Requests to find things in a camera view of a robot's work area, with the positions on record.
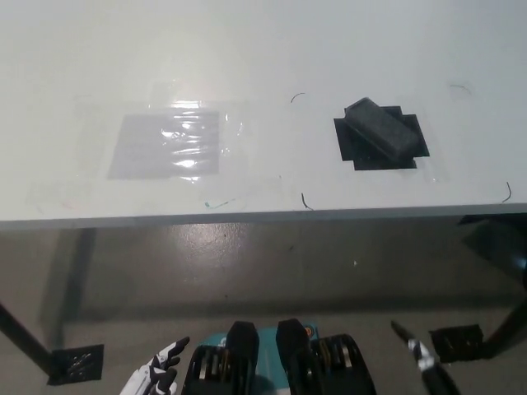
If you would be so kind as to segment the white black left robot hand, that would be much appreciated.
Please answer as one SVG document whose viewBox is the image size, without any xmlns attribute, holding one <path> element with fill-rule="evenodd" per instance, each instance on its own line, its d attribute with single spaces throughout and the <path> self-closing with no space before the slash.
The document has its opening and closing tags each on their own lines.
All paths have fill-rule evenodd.
<svg viewBox="0 0 527 395">
<path fill-rule="evenodd" d="M 175 367 L 188 344 L 189 337 L 184 337 L 159 351 L 133 372 L 120 395 L 176 394 L 178 372 Z"/>
</svg>

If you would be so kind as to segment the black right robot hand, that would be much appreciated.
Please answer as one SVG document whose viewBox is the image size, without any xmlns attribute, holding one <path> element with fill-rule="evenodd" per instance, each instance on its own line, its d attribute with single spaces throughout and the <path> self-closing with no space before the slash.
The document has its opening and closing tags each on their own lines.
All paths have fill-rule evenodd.
<svg viewBox="0 0 527 395">
<path fill-rule="evenodd" d="M 430 395 L 460 395 L 453 379 L 436 361 L 427 347 L 396 321 L 392 320 L 390 325 L 413 355 L 427 393 Z"/>
</svg>

